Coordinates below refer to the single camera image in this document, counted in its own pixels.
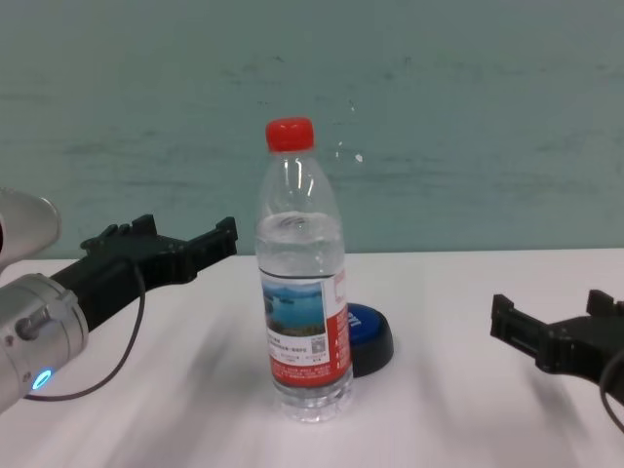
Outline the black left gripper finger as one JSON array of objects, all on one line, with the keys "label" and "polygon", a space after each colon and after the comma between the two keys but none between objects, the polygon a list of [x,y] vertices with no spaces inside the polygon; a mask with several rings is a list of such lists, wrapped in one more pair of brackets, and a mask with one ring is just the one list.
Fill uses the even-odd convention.
[{"label": "black left gripper finger", "polygon": [[130,223],[109,224],[95,237],[83,241],[80,248],[86,254],[122,254],[149,243],[157,236],[152,214],[144,214]]},{"label": "black left gripper finger", "polygon": [[213,230],[188,241],[180,251],[181,282],[193,281],[199,272],[237,253],[238,232],[233,216],[219,221]]}]

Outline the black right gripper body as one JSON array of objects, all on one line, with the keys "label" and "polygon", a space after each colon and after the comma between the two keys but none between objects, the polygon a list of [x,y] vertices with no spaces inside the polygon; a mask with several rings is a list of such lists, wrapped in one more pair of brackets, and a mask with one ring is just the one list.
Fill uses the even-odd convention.
[{"label": "black right gripper body", "polygon": [[584,316],[546,324],[538,334],[537,367],[598,384],[623,350],[623,318]]}]

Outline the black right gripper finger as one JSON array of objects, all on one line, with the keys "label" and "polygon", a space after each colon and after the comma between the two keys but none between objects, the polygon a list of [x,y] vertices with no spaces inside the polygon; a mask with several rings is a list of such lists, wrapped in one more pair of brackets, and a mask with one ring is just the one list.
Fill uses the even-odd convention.
[{"label": "black right gripper finger", "polygon": [[490,335],[534,359],[552,364],[551,327],[521,312],[504,294],[495,294],[491,305]]},{"label": "black right gripper finger", "polygon": [[624,315],[624,302],[615,300],[601,290],[590,290],[586,312],[592,317],[622,317]]}]

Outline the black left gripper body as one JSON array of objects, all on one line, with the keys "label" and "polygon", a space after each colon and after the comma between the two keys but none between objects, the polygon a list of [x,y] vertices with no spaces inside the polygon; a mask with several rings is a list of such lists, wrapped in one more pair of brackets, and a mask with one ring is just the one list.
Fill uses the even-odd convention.
[{"label": "black left gripper body", "polygon": [[81,244],[85,255],[52,275],[78,299],[89,331],[142,292],[189,279],[187,243],[160,235],[101,233]]}]

